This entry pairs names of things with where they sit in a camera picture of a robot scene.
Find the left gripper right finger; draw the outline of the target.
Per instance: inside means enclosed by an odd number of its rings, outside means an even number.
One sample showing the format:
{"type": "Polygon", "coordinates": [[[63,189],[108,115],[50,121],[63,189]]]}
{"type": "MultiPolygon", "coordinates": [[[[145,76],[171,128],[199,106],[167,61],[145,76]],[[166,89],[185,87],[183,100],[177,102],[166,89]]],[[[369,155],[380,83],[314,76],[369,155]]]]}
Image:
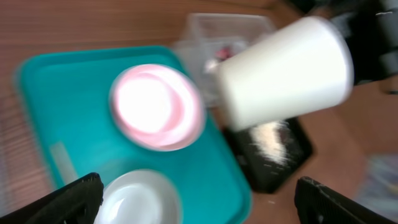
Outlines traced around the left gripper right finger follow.
{"type": "Polygon", "coordinates": [[[301,224],[396,224],[306,176],[296,183],[294,204],[301,224]]]}

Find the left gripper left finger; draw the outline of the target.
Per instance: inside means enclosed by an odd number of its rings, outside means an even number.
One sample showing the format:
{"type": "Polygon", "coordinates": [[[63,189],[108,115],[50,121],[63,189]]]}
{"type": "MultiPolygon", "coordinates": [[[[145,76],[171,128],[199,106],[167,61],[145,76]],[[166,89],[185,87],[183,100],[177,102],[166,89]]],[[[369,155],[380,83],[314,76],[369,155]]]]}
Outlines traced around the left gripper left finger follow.
{"type": "Polygon", "coordinates": [[[103,202],[104,184],[96,172],[1,217],[2,224],[93,224],[103,202]]]}

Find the grey bowl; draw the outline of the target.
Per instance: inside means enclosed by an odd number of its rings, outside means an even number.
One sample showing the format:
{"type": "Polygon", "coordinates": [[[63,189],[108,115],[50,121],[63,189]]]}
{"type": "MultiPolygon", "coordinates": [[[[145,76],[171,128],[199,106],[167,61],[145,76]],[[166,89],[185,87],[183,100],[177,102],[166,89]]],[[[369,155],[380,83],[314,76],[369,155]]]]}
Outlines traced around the grey bowl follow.
{"type": "Polygon", "coordinates": [[[155,170],[128,172],[109,183],[95,224],[181,224],[183,208],[174,184],[155,170]]]}

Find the pile of rice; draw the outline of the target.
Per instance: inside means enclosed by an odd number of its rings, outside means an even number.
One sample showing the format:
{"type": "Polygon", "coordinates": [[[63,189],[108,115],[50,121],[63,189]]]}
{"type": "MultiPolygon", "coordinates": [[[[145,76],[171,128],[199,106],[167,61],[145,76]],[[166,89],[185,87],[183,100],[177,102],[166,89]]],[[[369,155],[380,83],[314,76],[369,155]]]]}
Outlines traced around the pile of rice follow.
{"type": "Polygon", "coordinates": [[[278,165],[286,165],[287,146],[282,139],[281,131],[288,131],[286,121],[273,121],[260,124],[249,130],[252,145],[256,146],[258,153],[265,159],[278,165]]]}

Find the white cup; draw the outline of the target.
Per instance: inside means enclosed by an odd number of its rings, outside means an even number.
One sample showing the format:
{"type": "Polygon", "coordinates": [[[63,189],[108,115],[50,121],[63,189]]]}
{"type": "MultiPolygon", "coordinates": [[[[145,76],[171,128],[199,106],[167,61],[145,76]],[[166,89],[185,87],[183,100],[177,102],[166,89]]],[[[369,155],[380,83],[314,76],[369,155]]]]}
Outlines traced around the white cup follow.
{"type": "Polygon", "coordinates": [[[216,80],[228,126],[240,131],[341,104],[354,68],[340,31],[310,16],[221,62],[216,80]]]}

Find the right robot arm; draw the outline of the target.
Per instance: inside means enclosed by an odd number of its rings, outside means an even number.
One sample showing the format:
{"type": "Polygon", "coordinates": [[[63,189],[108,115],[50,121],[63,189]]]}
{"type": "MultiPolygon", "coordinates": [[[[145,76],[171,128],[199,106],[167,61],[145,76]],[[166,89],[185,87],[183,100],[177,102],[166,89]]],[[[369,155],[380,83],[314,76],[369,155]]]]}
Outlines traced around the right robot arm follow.
{"type": "Polygon", "coordinates": [[[354,84],[379,81],[397,94],[397,1],[289,0],[300,12],[324,16],[341,32],[354,66],[354,84]]]}

